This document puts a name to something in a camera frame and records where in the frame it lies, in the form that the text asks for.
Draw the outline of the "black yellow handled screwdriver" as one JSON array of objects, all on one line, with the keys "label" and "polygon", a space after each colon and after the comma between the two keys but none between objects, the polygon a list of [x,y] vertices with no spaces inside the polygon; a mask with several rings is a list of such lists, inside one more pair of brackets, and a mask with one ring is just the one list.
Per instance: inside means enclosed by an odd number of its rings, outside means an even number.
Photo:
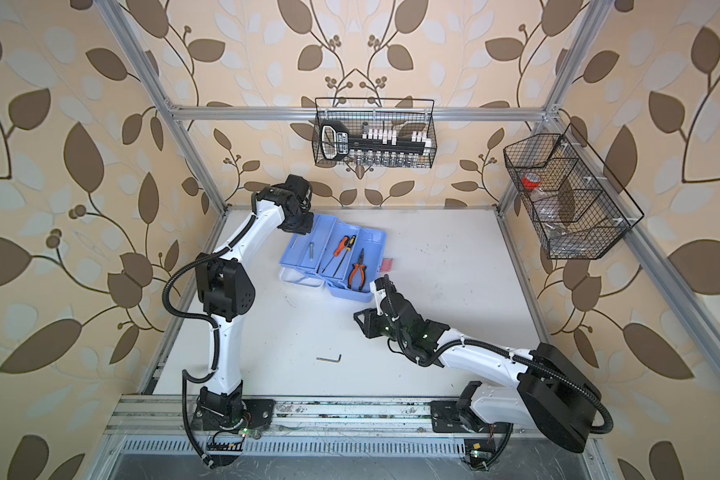
[{"label": "black yellow handled screwdriver", "polygon": [[338,273],[338,271],[339,271],[339,269],[340,269],[340,267],[341,267],[341,264],[343,263],[343,261],[344,261],[346,255],[347,255],[347,253],[352,249],[352,247],[353,247],[353,245],[354,245],[354,242],[355,242],[355,239],[356,239],[356,236],[355,236],[355,235],[352,235],[352,236],[351,236],[351,240],[350,240],[350,244],[349,244],[349,248],[342,253],[341,260],[340,260],[339,264],[337,265],[336,270],[334,271],[333,276],[336,276],[336,275],[337,275],[337,273]]}]

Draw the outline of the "orange handled pliers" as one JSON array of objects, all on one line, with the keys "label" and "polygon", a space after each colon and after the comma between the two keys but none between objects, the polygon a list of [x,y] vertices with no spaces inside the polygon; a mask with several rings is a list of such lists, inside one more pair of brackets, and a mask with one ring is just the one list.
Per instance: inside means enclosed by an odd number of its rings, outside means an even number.
[{"label": "orange handled pliers", "polygon": [[347,287],[351,291],[361,292],[366,285],[365,249],[360,251],[357,261],[352,265],[347,279]]}]

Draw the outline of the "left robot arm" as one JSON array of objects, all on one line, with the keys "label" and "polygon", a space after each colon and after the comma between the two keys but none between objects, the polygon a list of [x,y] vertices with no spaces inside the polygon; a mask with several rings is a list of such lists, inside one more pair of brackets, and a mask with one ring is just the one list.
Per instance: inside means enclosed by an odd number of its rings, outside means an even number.
[{"label": "left robot arm", "polygon": [[[182,390],[187,391],[190,384],[198,385],[198,409],[217,419],[225,429],[250,418],[242,399],[239,366],[243,322],[256,296],[247,268],[274,231],[305,235],[312,230],[311,199],[310,182],[294,174],[283,183],[264,187],[252,195],[251,211],[231,237],[213,252],[201,254],[180,268],[164,287],[162,303],[166,311],[209,326],[208,372],[199,377],[183,370]],[[189,271],[195,274],[200,313],[181,311],[170,301],[171,287]]]}]

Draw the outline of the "white and blue tool box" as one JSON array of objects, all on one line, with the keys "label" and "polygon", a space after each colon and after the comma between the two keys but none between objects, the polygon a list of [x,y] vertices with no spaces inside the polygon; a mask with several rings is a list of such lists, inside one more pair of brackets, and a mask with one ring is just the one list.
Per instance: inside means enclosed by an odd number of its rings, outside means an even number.
[{"label": "white and blue tool box", "polygon": [[380,273],[386,243],[383,230],[317,214],[309,233],[291,236],[280,258],[280,280],[324,287],[336,298],[368,303],[373,300],[371,284]]}]

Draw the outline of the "red handled screwdriver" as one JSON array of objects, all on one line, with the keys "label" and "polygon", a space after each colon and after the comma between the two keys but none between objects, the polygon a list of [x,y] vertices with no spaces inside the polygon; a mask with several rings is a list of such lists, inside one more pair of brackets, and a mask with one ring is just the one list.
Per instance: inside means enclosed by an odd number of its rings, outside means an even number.
[{"label": "red handled screwdriver", "polygon": [[345,250],[349,248],[351,237],[349,235],[345,235],[340,241],[333,253],[333,258],[330,260],[332,262],[334,259],[336,259],[340,254],[342,254]]}]

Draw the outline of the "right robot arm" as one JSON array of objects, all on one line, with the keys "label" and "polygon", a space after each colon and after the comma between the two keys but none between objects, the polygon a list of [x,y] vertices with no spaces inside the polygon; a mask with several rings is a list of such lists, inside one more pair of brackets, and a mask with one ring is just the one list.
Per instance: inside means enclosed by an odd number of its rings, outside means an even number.
[{"label": "right robot arm", "polygon": [[368,339],[421,368],[475,375],[440,417],[446,427],[485,434],[498,427],[534,428],[557,446],[583,452],[590,435],[610,433],[614,418],[600,391],[556,347],[497,346],[420,315],[398,292],[377,293],[372,308],[353,319]]}]

